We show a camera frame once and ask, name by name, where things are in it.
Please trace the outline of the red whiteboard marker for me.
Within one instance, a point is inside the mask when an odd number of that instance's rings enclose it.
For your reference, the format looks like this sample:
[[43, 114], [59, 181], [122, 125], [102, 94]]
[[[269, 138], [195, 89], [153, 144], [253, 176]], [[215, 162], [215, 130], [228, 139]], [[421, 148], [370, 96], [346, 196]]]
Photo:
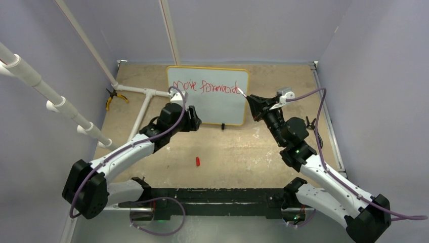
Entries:
[[240, 88], [237, 88], [237, 91], [244, 97], [244, 98], [246, 98], [247, 97], [247, 95], [240, 89]]

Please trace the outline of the yellow framed whiteboard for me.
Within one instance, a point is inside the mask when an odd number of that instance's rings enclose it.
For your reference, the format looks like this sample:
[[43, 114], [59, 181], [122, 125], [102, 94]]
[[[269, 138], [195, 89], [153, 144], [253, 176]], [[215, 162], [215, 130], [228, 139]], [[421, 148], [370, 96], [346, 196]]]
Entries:
[[245, 121], [250, 74], [245, 69], [169, 66], [166, 69], [169, 86], [188, 94], [204, 124], [241, 126]]

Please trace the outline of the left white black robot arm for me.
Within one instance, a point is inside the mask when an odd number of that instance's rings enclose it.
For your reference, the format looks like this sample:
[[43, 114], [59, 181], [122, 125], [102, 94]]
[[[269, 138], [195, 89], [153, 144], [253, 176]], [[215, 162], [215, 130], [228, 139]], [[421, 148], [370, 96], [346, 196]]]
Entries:
[[166, 146], [178, 132], [197, 131], [202, 121], [193, 105], [168, 103], [130, 141], [104, 157], [76, 161], [69, 172], [62, 197], [70, 203], [69, 216], [91, 219], [108, 205], [108, 185], [124, 170]]

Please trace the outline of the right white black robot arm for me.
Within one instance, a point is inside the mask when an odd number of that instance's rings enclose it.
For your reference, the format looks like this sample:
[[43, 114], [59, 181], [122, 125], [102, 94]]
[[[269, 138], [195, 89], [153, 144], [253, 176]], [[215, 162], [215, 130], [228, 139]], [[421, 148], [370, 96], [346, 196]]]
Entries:
[[284, 187], [282, 208], [310, 206], [344, 227], [354, 242], [376, 242], [392, 222], [386, 212], [389, 200], [360, 189], [326, 164], [305, 141], [309, 135], [305, 121], [299, 117], [284, 119], [279, 98], [248, 95], [246, 100], [253, 120], [264, 121], [282, 148], [279, 154], [284, 163], [319, 185], [316, 188], [294, 178]]

